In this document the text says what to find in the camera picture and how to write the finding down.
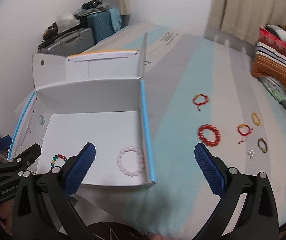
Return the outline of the small clear crystal trinket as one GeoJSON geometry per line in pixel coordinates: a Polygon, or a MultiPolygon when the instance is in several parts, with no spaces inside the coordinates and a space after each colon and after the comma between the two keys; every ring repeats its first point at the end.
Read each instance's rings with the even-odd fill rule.
{"type": "Polygon", "coordinates": [[[255,152],[253,149],[249,150],[247,154],[251,160],[255,157],[255,152]]]}

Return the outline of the white cardboard box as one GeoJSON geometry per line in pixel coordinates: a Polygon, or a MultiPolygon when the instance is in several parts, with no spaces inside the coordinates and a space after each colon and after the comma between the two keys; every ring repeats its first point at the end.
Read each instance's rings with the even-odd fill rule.
{"type": "Polygon", "coordinates": [[[20,107],[8,156],[38,144],[42,152],[31,171],[40,174],[50,171],[54,155],[73,157],[90,142],[96,156],[84,185],[154,184],[146,47],[143,42],[138,50],[34,54],[34,90],[20,107]]]}

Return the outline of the grey suitcase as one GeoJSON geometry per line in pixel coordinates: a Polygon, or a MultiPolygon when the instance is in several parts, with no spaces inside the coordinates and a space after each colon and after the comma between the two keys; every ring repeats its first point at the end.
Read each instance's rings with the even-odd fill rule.
{"type": "Polygon", "coordinates": [[[38,48],[38,53],[69,56],[79,54],[94,45],[91,28],[81,28],[57,38],[51,44],[38,48]]]}

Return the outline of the striped orange pillow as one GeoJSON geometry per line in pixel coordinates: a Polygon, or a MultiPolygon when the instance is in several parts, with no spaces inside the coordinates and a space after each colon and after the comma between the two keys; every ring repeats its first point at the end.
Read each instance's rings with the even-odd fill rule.
{"type": "Polygon", "coordinates": [[[286,42],[260,27],[255,59],[251,67],[253,77],[273,77],[286,87],[286,42]]]}

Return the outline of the teal suitcase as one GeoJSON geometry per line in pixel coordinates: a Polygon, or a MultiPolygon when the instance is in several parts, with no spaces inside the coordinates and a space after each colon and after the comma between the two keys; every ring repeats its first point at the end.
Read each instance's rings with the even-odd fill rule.
{"type": "Polygon", "coordinates": [[[122,27],[121,15],[118,8],[95,12],[80,18],[84,28],[91,28],[94,44],[99,43],[120,31],[122,27]]]}

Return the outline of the beige curtain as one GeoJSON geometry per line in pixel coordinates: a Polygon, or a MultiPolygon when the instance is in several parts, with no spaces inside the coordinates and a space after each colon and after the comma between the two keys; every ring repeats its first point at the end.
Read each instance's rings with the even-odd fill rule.
{"type": "Polygon", "coordinates": [[[268,24],[286,25],[286,0],[212,0],[208,25],[249,44],[268,24]]]}

